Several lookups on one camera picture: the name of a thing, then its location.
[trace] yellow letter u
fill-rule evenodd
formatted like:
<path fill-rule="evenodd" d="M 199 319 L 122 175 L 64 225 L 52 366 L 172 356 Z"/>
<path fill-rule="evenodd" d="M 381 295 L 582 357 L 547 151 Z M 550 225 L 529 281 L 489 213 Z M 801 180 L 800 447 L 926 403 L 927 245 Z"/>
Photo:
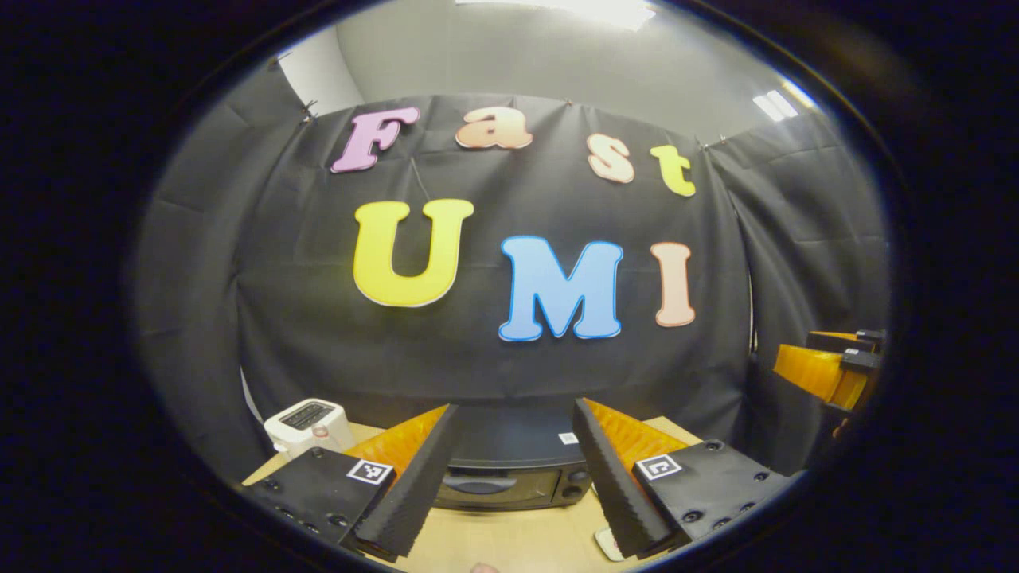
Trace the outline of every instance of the yellow letter u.
<path fill-rule="evenodd" d="M 436 199 L 425 203 L 423 212 L 432 219 L 432 243 L 428 267 L 417 276 L 392 270 L 396 224 L 411 213 L 407 203 L 378 201 L 354 213 L 361 224 L 354 251 L 354 281 L 369 300 L 389 307 L 421 307 L 449 292 L 457 279 L 460 228 L 474 213 L 474 205 L 462 199 Z"/>

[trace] table surface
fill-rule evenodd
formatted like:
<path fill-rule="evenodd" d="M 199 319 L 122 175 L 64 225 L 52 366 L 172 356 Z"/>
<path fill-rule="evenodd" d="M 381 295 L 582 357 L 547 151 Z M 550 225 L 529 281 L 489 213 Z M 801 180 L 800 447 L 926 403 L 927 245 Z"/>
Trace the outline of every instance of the table surface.
<path fill-rule="evenodd" d="M 686 444 L 700 438 L 664 417 L 645 420 Z M 358 442 L 383 430 L 351 423 Z M 244 481 L 257 483 L 286 465 L 277 454 Z M 409 573 L 468 573 L 476 563 L 487 563 L 499 573 L 586 573 L 623 571 L 638 564 L 636 557 L 609 561 L 594 534 L 608 526 L 594 491 L 561 508 L 507 512 L 466 512 L 432 508 L 408 557 L 395 564 L 368 556 Z M 641 565 L 660 556 L 642 560 Z"/>

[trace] fluorescent light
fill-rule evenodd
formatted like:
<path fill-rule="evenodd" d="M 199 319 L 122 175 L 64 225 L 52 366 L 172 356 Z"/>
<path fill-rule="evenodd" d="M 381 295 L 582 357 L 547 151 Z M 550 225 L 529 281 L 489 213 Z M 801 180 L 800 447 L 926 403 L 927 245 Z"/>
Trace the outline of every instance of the fluorescent light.
<path fill-rule="evenodd" d="M 803 93 L 803 90 L 798 88 L 796 84 L 793 84 L 789 80 L 782 83 L 782 87 L 786 89 L 787 92 L 792 94 L 794 98 L 799 100 L 803 104 L 803 107 L 812 108 L 814 107 L 814 100 L 810 99 L 810 96 Z"/>
<path fill-rule="evenodd" d="M 636 32 L 654 16 L 642 0 L 457 0 L 457 4 L 517 4 L 558 8 Z"/>
<path fill-rule="evenodd" d="M 800 112 L 796 111 L 796 108 L 786 101 L 786 98 L 782 97 L 782 94 L 774 90 L 767 93 L 767 99 L 771 100 L 771 103 L 773 103 L 774 106 L 779 108 L 779 111 L 781 111 L 786 117 L 796 117 L 800 114 Z"/>
<path fill-rule="evenodd" d="M 754 103 L 757 104 L 757 107 L 761 108 L 764 113 L 767 113 L 767 116 L 770 117 L 772 121 L 782 121 L 786 118 L 786 116 L 779 111 L 779 108 L 771 103 L 771 100 L 765 98 L 764 96 L 757 96 L 754 98 Z"/>

